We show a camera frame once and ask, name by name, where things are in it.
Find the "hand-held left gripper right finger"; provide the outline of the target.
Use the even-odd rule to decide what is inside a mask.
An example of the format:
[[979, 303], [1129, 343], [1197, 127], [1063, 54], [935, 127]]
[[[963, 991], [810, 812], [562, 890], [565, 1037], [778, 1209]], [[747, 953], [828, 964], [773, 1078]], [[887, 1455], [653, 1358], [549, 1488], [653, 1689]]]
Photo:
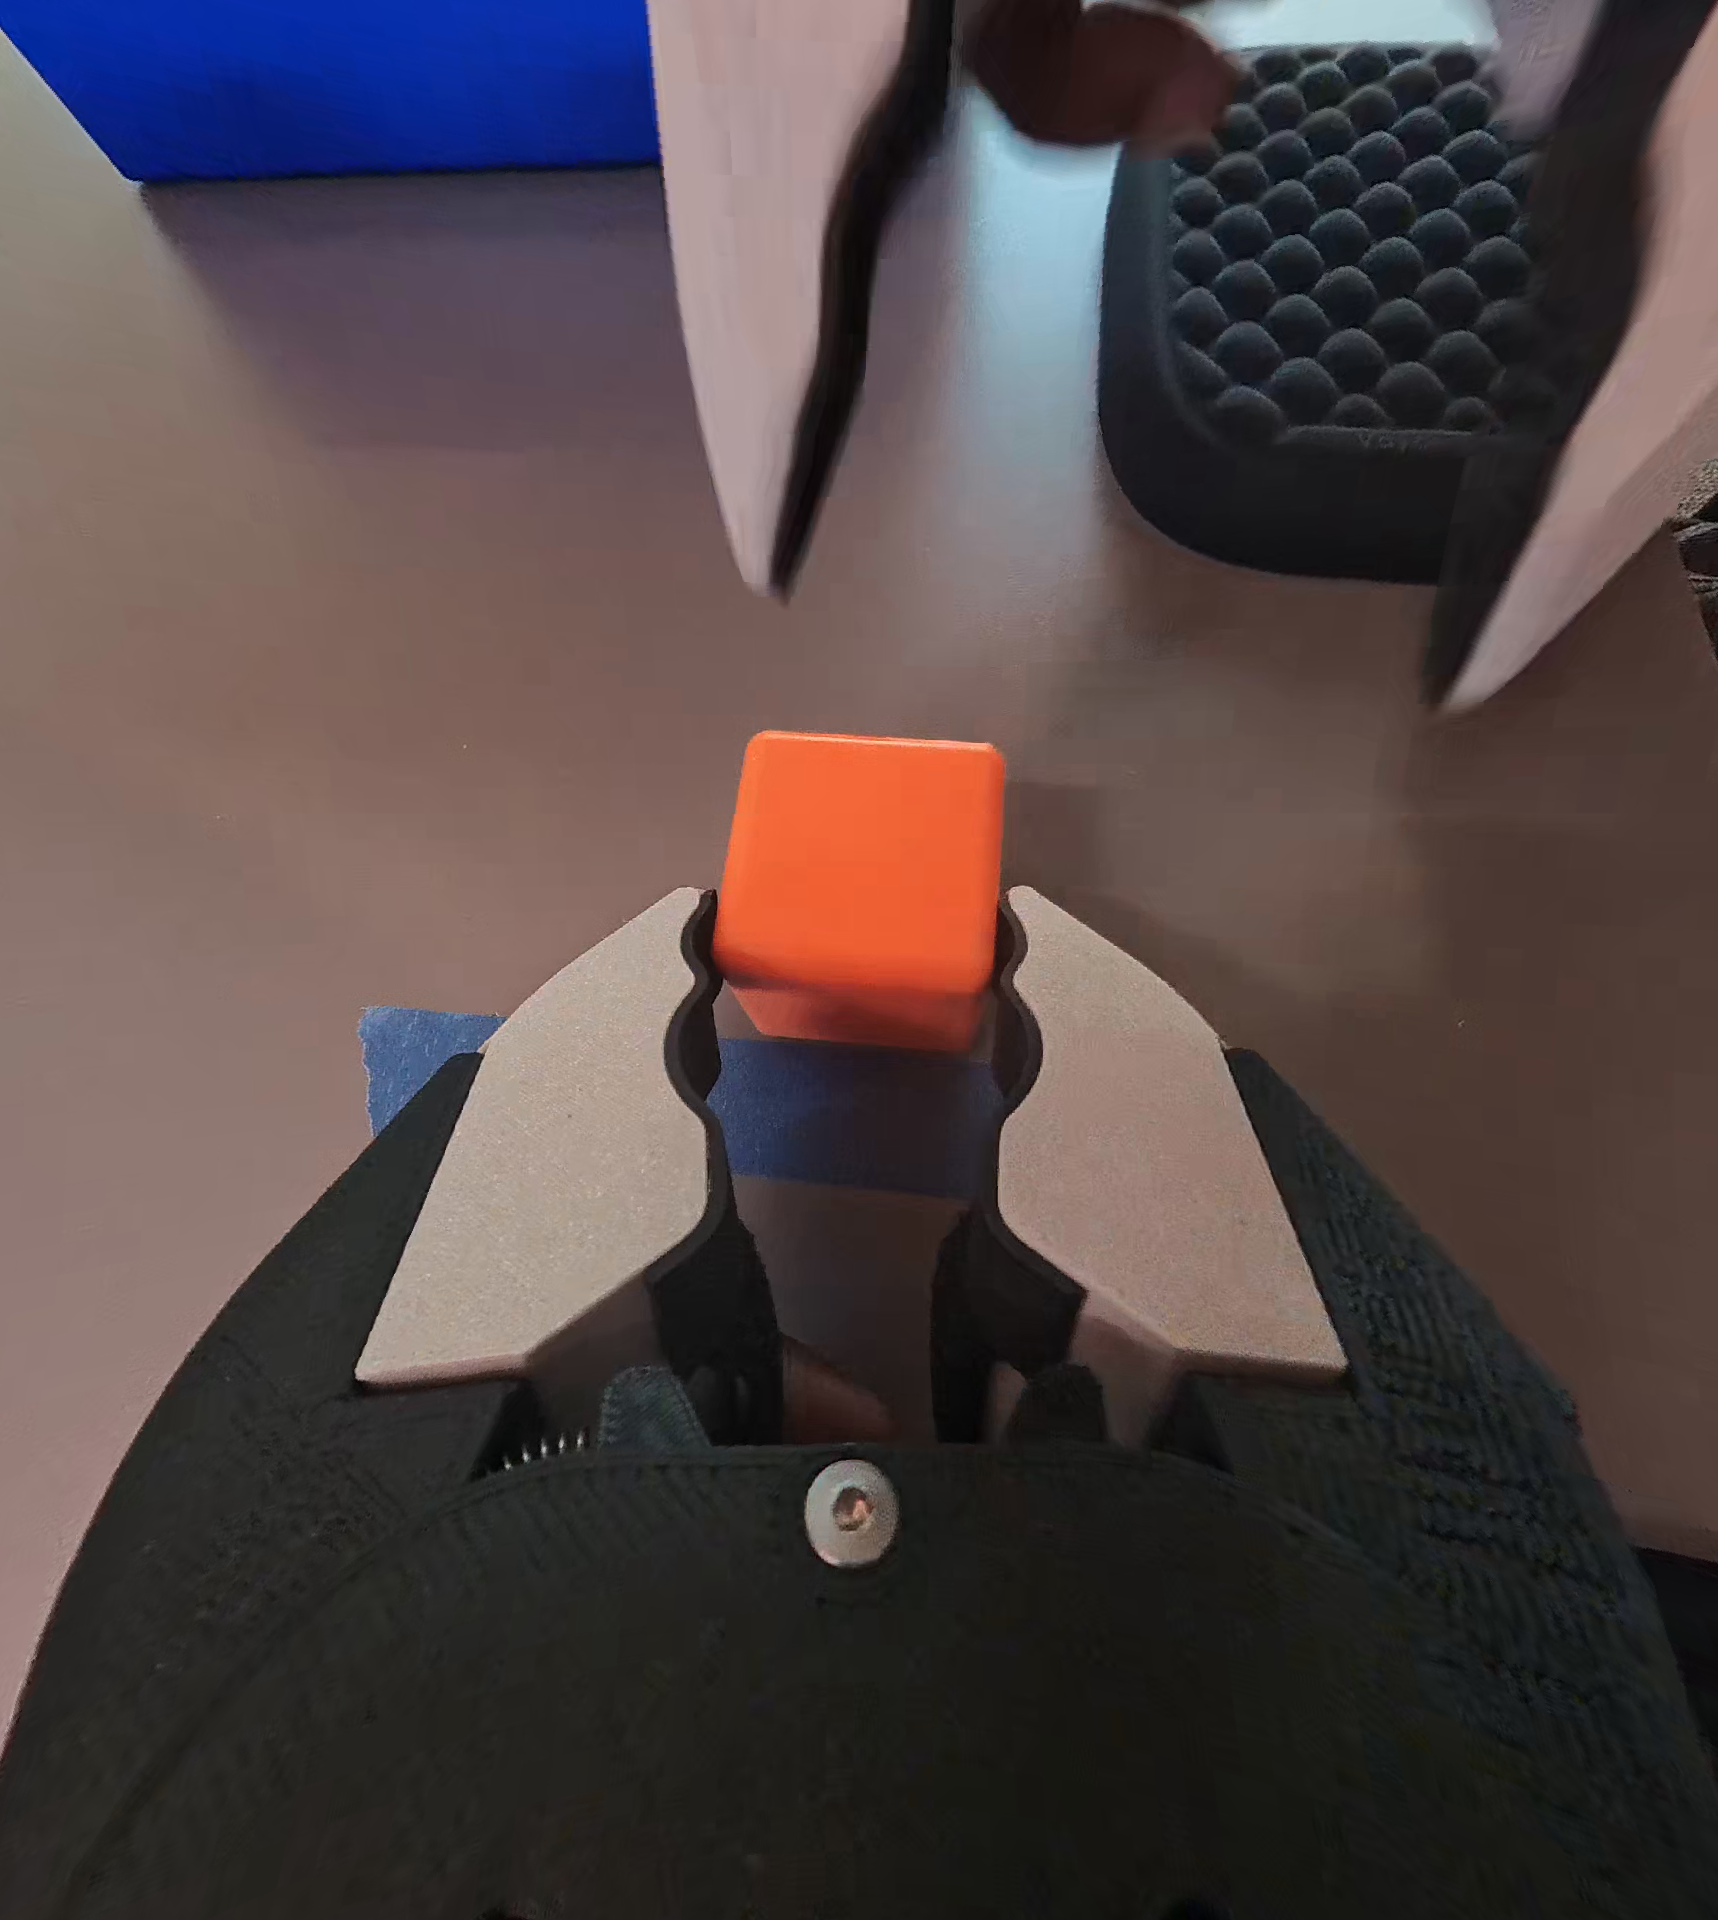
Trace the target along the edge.
[[1213, 1025], [1030, 884], [997, 907], [996, 1109], [929, 1292], [942, 1443], [1079, 1368], [1149, 1443], [1185, 1377], [1327, 1388], [1348, 1355]]

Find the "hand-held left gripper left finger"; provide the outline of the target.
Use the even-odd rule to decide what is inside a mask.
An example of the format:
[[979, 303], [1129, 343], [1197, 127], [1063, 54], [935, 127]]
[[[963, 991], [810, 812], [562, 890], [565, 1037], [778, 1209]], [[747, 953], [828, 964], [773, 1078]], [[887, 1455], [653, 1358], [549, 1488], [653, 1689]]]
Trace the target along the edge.
[[510, 1385], [517, 1448], [590, 1448], [608, 1385], [661, 1370], [702, 1438], [779, 1438], [775, 1301], [709, 1106], [718, 905], [696, 886], [653, 900], [478, 1047], [360, 1388]]

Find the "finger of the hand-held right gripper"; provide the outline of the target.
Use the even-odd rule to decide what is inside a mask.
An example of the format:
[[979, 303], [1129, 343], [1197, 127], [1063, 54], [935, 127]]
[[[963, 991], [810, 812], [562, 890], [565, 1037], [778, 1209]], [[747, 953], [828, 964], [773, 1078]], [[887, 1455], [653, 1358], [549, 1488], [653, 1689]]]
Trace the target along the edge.
[[1536, 328], [1463, 474], [1423, 697], [1480, 705], [1718, 457], [1718, 4], [1485, 5], [1499, 113], [1536, 144]]
[[794, 591], [862, 396], [897, 203], [946, 122], [950, 2], [649, 2], [660, 182], [712, 491]]

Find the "blue plastic bin with tag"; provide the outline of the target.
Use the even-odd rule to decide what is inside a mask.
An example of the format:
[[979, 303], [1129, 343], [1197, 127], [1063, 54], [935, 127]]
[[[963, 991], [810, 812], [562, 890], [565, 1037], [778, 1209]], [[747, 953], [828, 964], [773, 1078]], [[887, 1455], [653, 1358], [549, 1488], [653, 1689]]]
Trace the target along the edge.
[[0, 2], [0, 29], [137, 183], [660, 156], [642, 2]]

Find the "orange foam cube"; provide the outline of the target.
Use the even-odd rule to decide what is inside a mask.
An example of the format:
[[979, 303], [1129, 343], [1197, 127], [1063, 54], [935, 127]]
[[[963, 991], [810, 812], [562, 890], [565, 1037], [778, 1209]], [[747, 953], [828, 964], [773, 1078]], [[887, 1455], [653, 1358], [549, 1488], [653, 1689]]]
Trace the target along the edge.
[[994, 973], [1005, 786], [983, 739], [753, 734], [709, 938], [750, 1025], [966, 1056]]

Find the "blue tape strip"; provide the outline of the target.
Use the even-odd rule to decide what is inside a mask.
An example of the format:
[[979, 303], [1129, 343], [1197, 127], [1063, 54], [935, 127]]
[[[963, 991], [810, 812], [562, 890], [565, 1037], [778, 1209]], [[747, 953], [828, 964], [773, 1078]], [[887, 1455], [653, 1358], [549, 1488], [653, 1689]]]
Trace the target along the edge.
[[[358, 1020], [365, 1119], [379, 1133], [448, 1059], [502, 1020], [369, 1005]], [[1004, 1100], [988, 1062], [933, 1051], [721, 1035], [707, 1093], [731, 1174], [963, 1201]]]

